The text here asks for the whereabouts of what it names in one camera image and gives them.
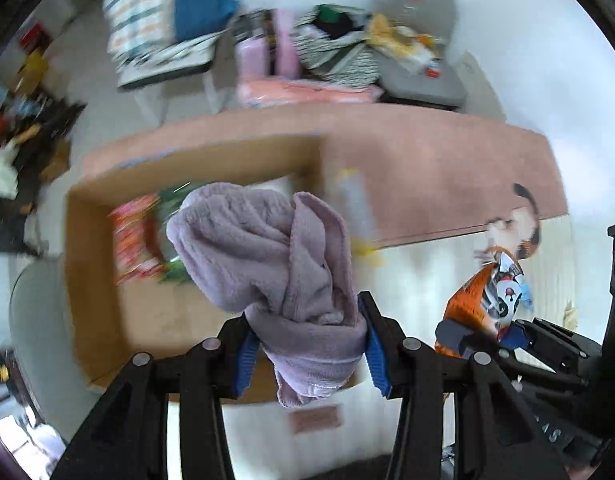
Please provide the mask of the orange snack bag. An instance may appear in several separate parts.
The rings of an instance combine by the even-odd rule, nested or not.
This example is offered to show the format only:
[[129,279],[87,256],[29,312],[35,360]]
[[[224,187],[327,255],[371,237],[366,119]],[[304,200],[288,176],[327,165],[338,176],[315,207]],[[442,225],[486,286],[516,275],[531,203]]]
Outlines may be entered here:
[[[520,306],[520,287],[515,281],[523,274],[518,261],[507,252],[494,252],[494,260],[482,266],[447,301],[443,320],[454,320],[501,342]],[[434,349],[445,356],[457,354],[444,349],[435,337]]]

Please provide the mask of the red snack bag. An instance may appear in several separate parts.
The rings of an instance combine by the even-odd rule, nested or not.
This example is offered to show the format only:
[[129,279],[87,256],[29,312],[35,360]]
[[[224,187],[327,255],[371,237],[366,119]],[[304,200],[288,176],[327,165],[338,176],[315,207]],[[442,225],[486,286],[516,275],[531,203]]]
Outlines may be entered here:
[[158,195],[148,194],[112,210],[115,281],[162,278],[165,260],[158,246]]

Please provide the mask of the lilac towel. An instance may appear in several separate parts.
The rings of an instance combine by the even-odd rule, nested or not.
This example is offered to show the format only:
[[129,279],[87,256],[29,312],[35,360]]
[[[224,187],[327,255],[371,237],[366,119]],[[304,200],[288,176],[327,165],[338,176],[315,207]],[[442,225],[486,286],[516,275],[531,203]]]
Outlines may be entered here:
[[319,197],[232,183],[199,188],[179,211],[178,252],[214,306],[244,314],[274,365],[279,403],[336,393],[365,351],[343,218]]

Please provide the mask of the grey office chair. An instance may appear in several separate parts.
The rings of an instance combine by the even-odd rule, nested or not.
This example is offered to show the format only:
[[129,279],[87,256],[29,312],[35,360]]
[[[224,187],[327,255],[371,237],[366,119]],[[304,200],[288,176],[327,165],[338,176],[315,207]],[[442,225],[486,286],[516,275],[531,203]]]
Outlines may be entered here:
[[36,259],[14,282],[9,307],[14,355],[34,408],[70,442],[100,398],[74,356],[63,259]]

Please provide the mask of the cardboard box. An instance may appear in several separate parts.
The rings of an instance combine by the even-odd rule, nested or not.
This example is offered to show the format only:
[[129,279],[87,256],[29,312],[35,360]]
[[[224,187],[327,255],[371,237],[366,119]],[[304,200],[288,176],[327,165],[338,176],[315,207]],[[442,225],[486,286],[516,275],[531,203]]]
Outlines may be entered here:
[[[214,306],[193,280],[117,284],[112,210],[188,181],[248,186],[286,174],[294,174],[296,192],[321,198],[323,144],[317,134],[303,134],[204,145],[105,172],[68,191],[65,284],[74,352],[93,385],[109,386],[134,353],[176,356],[216,334],[227,318],[245,317]],[[251,379],[246,400],[278,401],[274,365],[268,362],[269,375]]]

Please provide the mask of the brown label sticker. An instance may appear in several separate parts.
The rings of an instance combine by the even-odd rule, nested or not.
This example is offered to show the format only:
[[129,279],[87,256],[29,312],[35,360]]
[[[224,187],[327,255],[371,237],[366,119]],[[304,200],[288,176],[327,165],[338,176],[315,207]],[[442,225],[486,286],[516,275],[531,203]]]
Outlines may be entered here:
[[302,408],[291,412],[289,424],[294,434],[333,430],[343,425],[338,405],[325,405],[319,408]]

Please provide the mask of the green snack bag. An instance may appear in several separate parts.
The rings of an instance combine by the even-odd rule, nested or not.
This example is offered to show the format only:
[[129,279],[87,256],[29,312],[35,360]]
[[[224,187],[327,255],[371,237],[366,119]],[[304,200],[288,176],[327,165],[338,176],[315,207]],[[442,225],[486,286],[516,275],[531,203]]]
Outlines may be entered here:
[[208,184],[208,181],[185,182],[164,188],[158,192],[154,206],[156,241],[163,258],[164,271],[161,280],[175,284],[188,283],[191,278],[178,252],[179,211],[187,206],[190,194]]

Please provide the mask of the silver yellow pouch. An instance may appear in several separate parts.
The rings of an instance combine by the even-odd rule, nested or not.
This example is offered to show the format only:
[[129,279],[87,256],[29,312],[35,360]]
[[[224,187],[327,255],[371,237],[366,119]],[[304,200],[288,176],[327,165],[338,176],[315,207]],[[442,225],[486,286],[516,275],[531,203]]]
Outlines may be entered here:
[[356,257],[375,258],[378,228],[363,175],[354,168],[344,168],[337,173],[336,184],[353,254]]

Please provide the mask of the white paper package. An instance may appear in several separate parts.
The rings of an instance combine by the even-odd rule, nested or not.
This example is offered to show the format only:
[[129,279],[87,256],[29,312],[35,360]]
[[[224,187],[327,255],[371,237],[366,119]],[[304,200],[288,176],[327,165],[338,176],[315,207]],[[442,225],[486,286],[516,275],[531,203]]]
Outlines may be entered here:
[[286,197],[287,200],[290,200],[293,194],[298,191],[294,174],[286,174],[276,179],[255,182],[249,184],[248,188],[259,191],[274,191]]

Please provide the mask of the white goose plush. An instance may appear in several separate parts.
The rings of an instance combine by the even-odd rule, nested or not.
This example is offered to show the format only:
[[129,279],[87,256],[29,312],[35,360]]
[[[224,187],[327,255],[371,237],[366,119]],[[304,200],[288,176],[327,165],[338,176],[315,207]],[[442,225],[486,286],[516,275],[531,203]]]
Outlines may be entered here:
[[19,193],[18,170],[13,167],[19,145],[14,141],[0,148],[0,198],[14,200]]

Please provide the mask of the yellow plush toy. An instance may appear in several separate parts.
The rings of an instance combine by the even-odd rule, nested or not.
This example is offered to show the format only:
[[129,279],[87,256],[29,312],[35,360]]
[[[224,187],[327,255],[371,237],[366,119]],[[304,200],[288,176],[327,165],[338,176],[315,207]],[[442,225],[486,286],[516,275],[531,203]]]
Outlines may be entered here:
[[405,25],[399,25],[383,14],[373,14],[369,23],[367,44],[399,63],[408,73],[425,74],[430,78],[441,76],[441,41],[431,35],[415,32]]

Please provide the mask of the folded pink blanket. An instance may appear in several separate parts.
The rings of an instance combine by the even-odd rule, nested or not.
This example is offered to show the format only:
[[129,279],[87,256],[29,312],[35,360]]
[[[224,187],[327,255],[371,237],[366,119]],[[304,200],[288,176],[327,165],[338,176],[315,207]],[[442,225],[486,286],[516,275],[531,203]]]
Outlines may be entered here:
[[383,90],[373,84],[351,88],[304,79],[251,79],[240,81],[237,85],[240,105],[251,108],[302,103],[374,103],[382,94]]

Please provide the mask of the pink suitcase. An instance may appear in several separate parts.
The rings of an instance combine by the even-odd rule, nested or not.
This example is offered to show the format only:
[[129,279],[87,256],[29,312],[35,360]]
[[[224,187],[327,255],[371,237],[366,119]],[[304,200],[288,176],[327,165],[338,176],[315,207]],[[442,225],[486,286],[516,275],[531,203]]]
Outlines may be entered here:
[[241,79],[298,79],[301,64],[291,39],[294,15],[286,9],[241,14],[234,22],[234,57]]

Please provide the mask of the grey floor chair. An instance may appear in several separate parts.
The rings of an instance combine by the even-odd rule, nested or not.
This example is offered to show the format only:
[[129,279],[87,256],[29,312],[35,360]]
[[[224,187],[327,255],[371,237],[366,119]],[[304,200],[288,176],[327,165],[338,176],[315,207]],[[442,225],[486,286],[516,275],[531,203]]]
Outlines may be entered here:
[[445,60],[457,21],[456,0],[373,0],[387,26],[387,43],[375,45],[385,103],[458,110],[467,90]]

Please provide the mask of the blue cushion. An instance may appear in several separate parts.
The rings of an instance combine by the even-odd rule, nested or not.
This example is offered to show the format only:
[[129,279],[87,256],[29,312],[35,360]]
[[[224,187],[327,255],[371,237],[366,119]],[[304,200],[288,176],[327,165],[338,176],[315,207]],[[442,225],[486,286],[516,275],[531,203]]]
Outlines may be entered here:
[[175,38],[186,41],[221,32],[237,10],[236,0],[176,0]]

